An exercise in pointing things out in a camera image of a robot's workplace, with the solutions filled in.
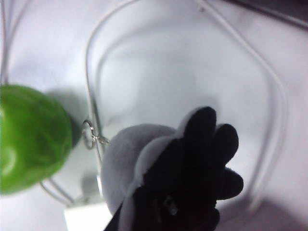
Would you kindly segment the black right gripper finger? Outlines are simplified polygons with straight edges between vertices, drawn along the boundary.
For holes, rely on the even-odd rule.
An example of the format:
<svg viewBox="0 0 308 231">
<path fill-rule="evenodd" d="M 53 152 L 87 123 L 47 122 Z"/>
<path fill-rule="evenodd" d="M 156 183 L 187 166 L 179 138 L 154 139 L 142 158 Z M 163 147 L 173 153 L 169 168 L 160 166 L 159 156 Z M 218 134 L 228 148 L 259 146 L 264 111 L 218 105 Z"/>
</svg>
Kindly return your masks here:
<svg viewBox="0 0 308 231">
<path fill-rule="evenodd" d="M 219 222 L 214 205 L 197 207 L 171 196 L 137 189 L 125 198 L 106 231 L 213 231 Z"/>
</svg>

